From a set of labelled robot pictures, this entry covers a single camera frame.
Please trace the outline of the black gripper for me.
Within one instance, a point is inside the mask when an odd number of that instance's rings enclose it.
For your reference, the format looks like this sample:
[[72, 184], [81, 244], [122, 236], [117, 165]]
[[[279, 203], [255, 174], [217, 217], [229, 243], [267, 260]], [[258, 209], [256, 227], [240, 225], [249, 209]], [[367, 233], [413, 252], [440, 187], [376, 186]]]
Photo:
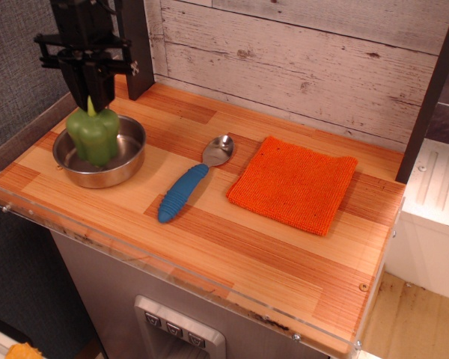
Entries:
[[[111, 7], [107, 1], [51, 1], [58, 32], [38, 34], [34, 42], [40, 47], [40, 61], [45, 68], [58, 69], [77, 104], [88, 110], [88, 97], [95, 111], [102, 111], [114, 100], [114, 74], [135, 76], [138, 62], [131, 56], [131, 41], [114, 34], [113, 17], [123, 9], [122, 1]], [[59, 62], [59, 55], [49, 53], [48, 47], [67, 50], [67, 60]], [[120, 49], [120, 60], [93, 59], [108, 49]], [[84, 67], [80, 63], [94, 62], [97, 66]]]

